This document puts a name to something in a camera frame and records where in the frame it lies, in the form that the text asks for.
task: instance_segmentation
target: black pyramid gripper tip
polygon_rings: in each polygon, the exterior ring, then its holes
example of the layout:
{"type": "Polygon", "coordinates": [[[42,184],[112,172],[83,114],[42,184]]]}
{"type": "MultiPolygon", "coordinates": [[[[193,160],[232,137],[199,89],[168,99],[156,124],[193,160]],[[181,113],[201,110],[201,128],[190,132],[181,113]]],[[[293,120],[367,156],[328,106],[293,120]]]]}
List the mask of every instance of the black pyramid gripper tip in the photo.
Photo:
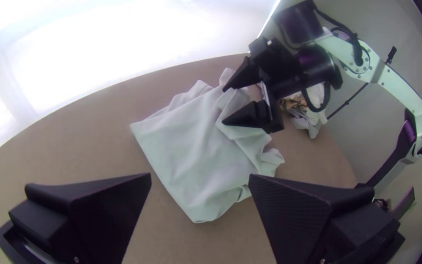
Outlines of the black pyramid gripper tip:
{"type": "Polygon", "coordinates": [[[259,82],[260,74],[258,66],[249,57],[245,57],[237,71],[235,71],[231,79],[224,85],[222,91],[225,92],[230,88],[240,89],[259,82]]]}
{"type": "Polygon", "coordinates": [[[265,101],[252,101],[235,113],[222,120],[226,126],[265,129],[271,121],[268,105],[265,101]]]}

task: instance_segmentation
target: beige table surface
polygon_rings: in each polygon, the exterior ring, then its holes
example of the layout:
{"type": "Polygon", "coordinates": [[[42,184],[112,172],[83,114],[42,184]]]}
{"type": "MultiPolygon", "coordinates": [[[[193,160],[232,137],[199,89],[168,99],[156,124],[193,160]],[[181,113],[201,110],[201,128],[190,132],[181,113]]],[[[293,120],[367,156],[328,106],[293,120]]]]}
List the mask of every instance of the beige table surface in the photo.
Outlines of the beige table surface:
{"type": "MultiPolygon", "coordinates": [[[[0,227],[29,182],[66,184],[151,172],[152,188],[124,258],[127,264],[275,263],[251,198],[221,218],[193,224],[162,186],[129,124],[143,120],[196,80],[215,86],[244,55],[175,66],[103,89],[30,126],[0,148],[0,227]]],[[[284,156],[276,177],[354,187],[350,165],[325,129],[315,140],[285,120],[272,135],[284,156]]],[[[0,264],[9,263],[0,250],[0,264]]]]}

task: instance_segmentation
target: white wall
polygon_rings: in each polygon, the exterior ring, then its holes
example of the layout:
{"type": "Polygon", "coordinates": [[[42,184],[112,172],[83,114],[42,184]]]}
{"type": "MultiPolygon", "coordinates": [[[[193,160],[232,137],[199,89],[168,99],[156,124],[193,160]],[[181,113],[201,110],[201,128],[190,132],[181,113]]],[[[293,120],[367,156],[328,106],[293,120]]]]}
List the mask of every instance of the white wall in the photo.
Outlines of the white wall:
{"type": "MultiPolygon", "coordinates": [[[[283,1],[289,6],[291,1],[283,1]]],[[[392,67],[422,98],[422,17],[411,0],[316,0],[320,10],[342,22],[385,60],[391,47],[398,52],[392,67]]],[[[265,30],[270,36],[272,24],[265,30]]],[[[332,92],[327,114],[362,85],[344,75],[341,90],[332,92]]],[[[327,124],[330,133],[351,163],[359,182],[367,181],[395,147],[403,124],[402,105],[378,85],[369,85],[349,106],[327,124]]],[[[392,264],[415,263],[422,252],[422,158],[408,166],[380,196],[393,205],[411,186],[417,204],[402,219],[400,232],[406,242],[392,264]]]]}

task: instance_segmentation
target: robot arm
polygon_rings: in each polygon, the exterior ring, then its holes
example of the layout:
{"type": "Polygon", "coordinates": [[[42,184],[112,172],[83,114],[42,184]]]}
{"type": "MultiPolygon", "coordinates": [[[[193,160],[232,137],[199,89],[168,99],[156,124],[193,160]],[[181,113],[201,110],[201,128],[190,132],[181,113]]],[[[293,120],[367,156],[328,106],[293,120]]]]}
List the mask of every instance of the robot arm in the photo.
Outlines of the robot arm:
{"type": "Polygon", "coordinates": [[[405,108],[412,113],[415,124],[416,144],[412,151],[413,157],[421,155],[422,149],[422,99],[414,89],[401,78],[390,66],[383,62],[379,55],[365,42],[359,40],[362,46],[362,66],[353,63],[352,44],[335,37],[325,29],[325,35],[315,40],[317,45],[323,47],[332,56],[336,57],[343,65],[346,74],[352,78],[381,85],[405,108]]]}
{"type": "Polygon", "coordinates": [[[318,11],[311,0],[281,11],[282,15],[275,15],[278,25],[286,26],[287,35],[293,43],[301,44],[296,49],[297,53],[292,54],[278,39],[258,37],[249,45],[250,56],[245,58],[223,91],[260,83],[264,100],[244,106],[223,120],[223,124],[262,128],[267,133],[282,130],[284,126],[278,101],[298,91],[306,97],[311,110],[317,111],[311,106],[305,90],[324,83],[328,100],[330,87],[335,90],[341,88],[341,73],[333,62],[336,58],[348,76],[381,85],[405,106],[405,123],[397,147],[367,182],[377,193],[381,192],[406,165],[415,163],[422,155],[422,99],[355,34],[350,34],[351,41],[348,42],[321,27],[314,10],[330,22],[336,22],[318,11]]]}

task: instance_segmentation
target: white cloth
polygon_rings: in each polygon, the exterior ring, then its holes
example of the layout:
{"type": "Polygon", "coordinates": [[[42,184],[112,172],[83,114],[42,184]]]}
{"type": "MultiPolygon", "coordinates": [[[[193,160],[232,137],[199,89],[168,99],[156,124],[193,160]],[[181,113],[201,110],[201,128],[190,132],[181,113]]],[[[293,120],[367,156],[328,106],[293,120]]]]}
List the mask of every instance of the white cloth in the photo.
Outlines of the white cloth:
{"type": "MultiPolygon", "coordinates": [[[[323,103],[325,94],[323,84],[317,84],[307,88],[307,94],[309,95],[312,104],[319,108],[323,103]]],[[[288,112],[294,116],[291,118],[291,122],[294,126],[301,130],[307,129],[311,139],[314,139],[318,135],[320,127],[328,122],[325,115],[325,109],[318,113],[312,112],[310,109],[307,109],[306,111],[290,109],[288,112]]]]}
{"type": "Polygon", "coordinates": [[[252,173],[274,176],[284,162],[276,149],[263,152],[271,137],[262,129],[225,126],[222,120],[249,103],[242,89],[197,81],[170,105],[130,125],[133,135],[170,195],[196,223],[214,220],[249,197],[252,173]]]}

